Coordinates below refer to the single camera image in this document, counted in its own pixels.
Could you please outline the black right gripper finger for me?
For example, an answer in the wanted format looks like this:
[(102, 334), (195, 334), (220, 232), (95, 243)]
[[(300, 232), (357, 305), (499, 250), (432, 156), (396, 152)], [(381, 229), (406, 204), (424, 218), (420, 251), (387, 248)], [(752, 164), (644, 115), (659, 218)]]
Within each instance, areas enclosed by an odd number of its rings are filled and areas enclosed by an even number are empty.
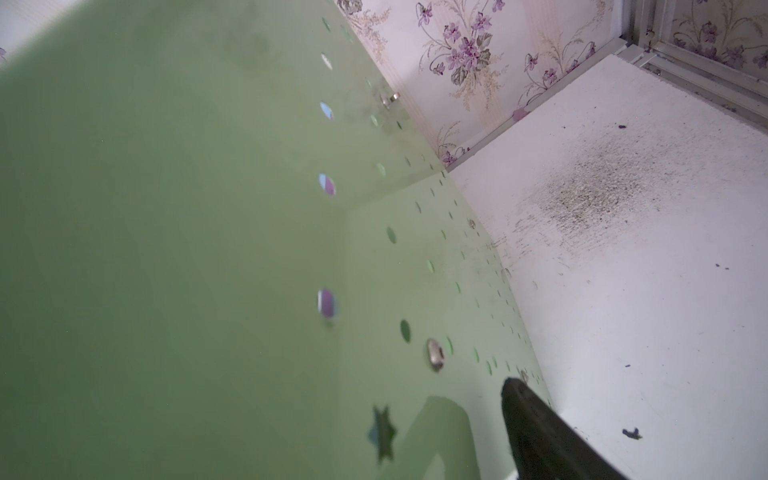
[(521, 379), (504, 381), (501, 409), (521, 479), (626, 479)]

